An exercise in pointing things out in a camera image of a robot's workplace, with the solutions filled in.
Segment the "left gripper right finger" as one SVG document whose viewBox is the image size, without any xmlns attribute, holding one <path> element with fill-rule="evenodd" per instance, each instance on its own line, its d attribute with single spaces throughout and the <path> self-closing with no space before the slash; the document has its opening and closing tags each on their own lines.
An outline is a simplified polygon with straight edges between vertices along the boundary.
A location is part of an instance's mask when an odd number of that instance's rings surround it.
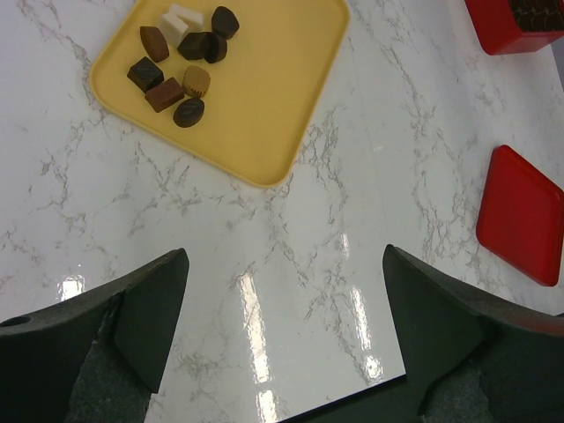
<svg viewBox="0 0 564 423">
<path fill-rule="evenodd" d="M 499 422 L 563 420 L 563 318 L 515 304 L 388 245 L 382 259 L 410 402 L 467 360 Z"/>
</svg>

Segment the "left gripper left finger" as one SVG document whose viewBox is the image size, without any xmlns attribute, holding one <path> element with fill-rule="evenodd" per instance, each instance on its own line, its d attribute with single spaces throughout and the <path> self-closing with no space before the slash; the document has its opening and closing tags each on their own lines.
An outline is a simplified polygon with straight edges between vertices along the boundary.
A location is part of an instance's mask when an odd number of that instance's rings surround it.
<svg viewBox="0 0 564 423">
<path fill-rule="evenodd" d="M 3 422 L 142 422 L 160 390 L 189 258 L 175 249 L 1 323 Z"/>
</svg>

